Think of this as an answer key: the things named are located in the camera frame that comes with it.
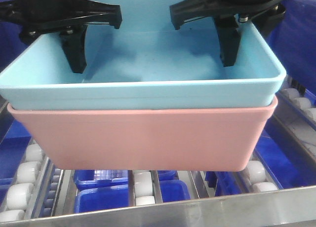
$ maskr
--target blue bin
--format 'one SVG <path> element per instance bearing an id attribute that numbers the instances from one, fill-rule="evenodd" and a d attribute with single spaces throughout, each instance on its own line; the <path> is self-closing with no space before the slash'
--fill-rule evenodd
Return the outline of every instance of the blue bin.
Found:
<path id="1" fill-rule="evenodd" d="M 158 170 L 159 181 L 172 180 L 176 173 L 176 170 Z"/>
<path id="2" fill-rule="evenodd" d="M 128 184 L 128 174 L 127 170 L 76 170 L 74 182 L 80 191 L 124 185 Z"/>
<path id="3" fill-rule="evenodd" d="M 285 0 L 285 19 L 268 43 L 287 73 L 316 94 L 316 0 Z"/>
<path id="4" fill-rule="evenodd" d="M 12 182 L 30 137 L 5 138 L 0 144 L 0 185 Z"/>
<path id="5" fill-rule="evenodd" d="M 160 182 L 163 202 L 190 200 L 187 185 L 180 180 L 167 180 Z"/>
<path id="6" fill-rule="evenodd" d="M 27 46 L 19 38 L 20 32 L 21 26 L 8 22 L 0 22 L 0 71 L 26 49 Z"/>
<path id="7" fill-rule="evenodd" d="M 180 180 L 168 180 L 160 183 L 164 202 L 189 200 L 186 184 Z M 128 185 L 86 189 L 76 197 L 74 212 L 88 212 L 114 209 L 128 206 Z"/>
<path id="8" fill-rule="evenodd" d="M 88 212 L 128 206 L 128 185 L 86 189 L 76 197 L 74 212 Z"/>
<path id="9" fill-rule="evenodd" d="M 120 29 L 88 27 L 83 74 L 72 73 L 57 33 L 41 36 L 0 75 L 15 109 L 265 107 L 286 75 L 251 22 L 240 26 L 236 64 L 224 68 L 210 18 L 174 30 L 169 7 L 182 0 L 96 1 L 121 6 Z"/>
<path id="10" fill-rule="evenodd" d="M 0 185 L 0 206 L 2 204 L 2 201 L 4 200 L 4 197 L 9 189 L 10 185 Z"/>

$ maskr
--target plastic tray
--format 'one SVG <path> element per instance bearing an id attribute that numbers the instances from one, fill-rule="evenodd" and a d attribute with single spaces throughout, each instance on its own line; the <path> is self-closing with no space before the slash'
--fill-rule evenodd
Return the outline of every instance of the plastic tray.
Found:
<path id="1" fill-rule="evenodd" d="M 163 202 L 189 200 L 186 184 L 180 180 L 160 182 Z M 128 185 L 81 191 L 75 200 L 74 212 L 88 212 L 128 206 Z"/>
<path id="2" fill-rule="evenodd" d="M 87 189 L 75 200 L 74 212 L 88 212 L 128 206 L 128 185 Z"/>
<path id="3" fill-rule="evenodd" d="M 0 75 L 18 110 L 138 110 L 268 106 L 286 75 L 252 23 L 240 27 L 237 62 L 222 66 L 210 18 L 176 31 L 182 0 L 97 0 L 121 5 L 119 30 L 89 26 L 88 66 L 74 74 L 58 34 L 44 35 Z"/>
<path id="4" fill-rule="evenodd" d="M 187 185 L 180 180 L 167 180 L 160 182 L 163 202 L 190 200 Z"/>
<path id="5" fill-rule="evenodd" d="M 159 170 L 160 181 L 171 180 L 175 170 Z M 74 182 L 79 190 L 128 184 L 127 170 L 76 170 Z"/>
<path id="6" fill-rule="evenodd" d="M 159 181 L 172 180 L 176 174 L 176 170 L 158 170 Z"/>
<path id="7" fill-rule="evenodd" d="M 275 98 L 259 108 L 8 110 L 60 169 L 240 171 L 276 106 Z"/>

